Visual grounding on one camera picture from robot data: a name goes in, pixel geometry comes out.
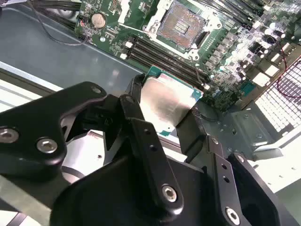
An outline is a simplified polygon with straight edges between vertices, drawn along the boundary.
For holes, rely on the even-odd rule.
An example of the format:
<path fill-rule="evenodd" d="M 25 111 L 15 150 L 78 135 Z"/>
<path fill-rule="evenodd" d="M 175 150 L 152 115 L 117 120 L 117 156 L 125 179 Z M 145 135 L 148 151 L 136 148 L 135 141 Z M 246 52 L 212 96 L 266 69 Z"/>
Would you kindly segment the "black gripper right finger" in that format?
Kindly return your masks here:
<path fill-rule="evenodd" d="M 200 118 L 188 111 L 176 127 L 186 162 L 178 180 L 184 209 L 203 226 L 279 226 L 281 204 L 277 196 L 237 153 L 224 157 L 222 145 L 208 135 Z"/>

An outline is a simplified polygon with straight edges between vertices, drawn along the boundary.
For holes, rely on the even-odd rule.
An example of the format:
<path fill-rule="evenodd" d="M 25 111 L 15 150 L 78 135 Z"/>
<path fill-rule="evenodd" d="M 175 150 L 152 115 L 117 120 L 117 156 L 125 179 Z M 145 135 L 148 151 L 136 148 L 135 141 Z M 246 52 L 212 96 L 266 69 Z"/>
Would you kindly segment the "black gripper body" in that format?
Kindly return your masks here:
<path fill-rule="evenodd" d="M 221 226 L 204 173 L 169 160 L 184 197 L 170 226 Z M 53 205 L 52 226 L 164 226 L 132 156 L 107 164 L 66 188 Z"/>

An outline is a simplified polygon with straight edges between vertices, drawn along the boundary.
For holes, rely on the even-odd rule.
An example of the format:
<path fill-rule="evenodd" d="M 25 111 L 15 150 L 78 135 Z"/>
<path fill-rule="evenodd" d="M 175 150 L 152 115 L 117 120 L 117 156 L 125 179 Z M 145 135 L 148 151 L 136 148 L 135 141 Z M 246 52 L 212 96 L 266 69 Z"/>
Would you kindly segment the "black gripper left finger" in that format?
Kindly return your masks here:
<path fill-rule="evenodd" d="M 101 130 L 115 157 L 132 156 L 166 223 L 184 199 L 153 125 L 131 95 L 108 95 L 82 82 L 0 115 L 0 197 L 42 224 L 70 185 L 62 176 L 67 143 L 87 129 Z"/>

